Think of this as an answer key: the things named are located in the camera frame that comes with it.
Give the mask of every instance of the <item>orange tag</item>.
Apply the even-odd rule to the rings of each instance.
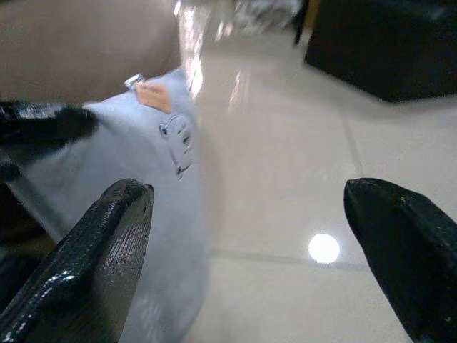
[[[159,111],[171,113],[169,95],[163,84],[138,82],[135,86],[136,95],[141,104],[153,107]]]

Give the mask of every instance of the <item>light blue fabric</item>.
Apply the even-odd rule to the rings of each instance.
[[[56,240],[119,179],[154,187],[152,229],[125,343],[178,342],[201,306],[207,278],[193,104],[182,70],[155,81],[168,89],[171,114],[138,103],[128,91],[84,106],[99,120],[90,137],[52,153],[10,151],[23,174],[10,187]]]

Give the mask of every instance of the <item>tiled floor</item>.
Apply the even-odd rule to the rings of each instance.
[[[214,231],[186,343],[410,342],[347,224],[343,187],[391,180],[457,219],[457,98],[384,104],[304,66],[291,34],[218,39],[194,89]],[[327,240],[311,256],[317,234]]]

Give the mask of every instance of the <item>beige sofa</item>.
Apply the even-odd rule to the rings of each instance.
[[[79,104],[180,64],[170,0],[0,1],[1,99]]]

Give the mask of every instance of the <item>white tag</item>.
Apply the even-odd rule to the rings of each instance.
[[[125,87],[127,87],[128,89],[130,89],[131,91],[134,91],[135,90],[135,84],[137,82],[144,82],[144,77],[143,75],[141,74],[137,74],[137,75],[133,75],[130,79],[127,79],[125,82],[124,82],[124,85]]]

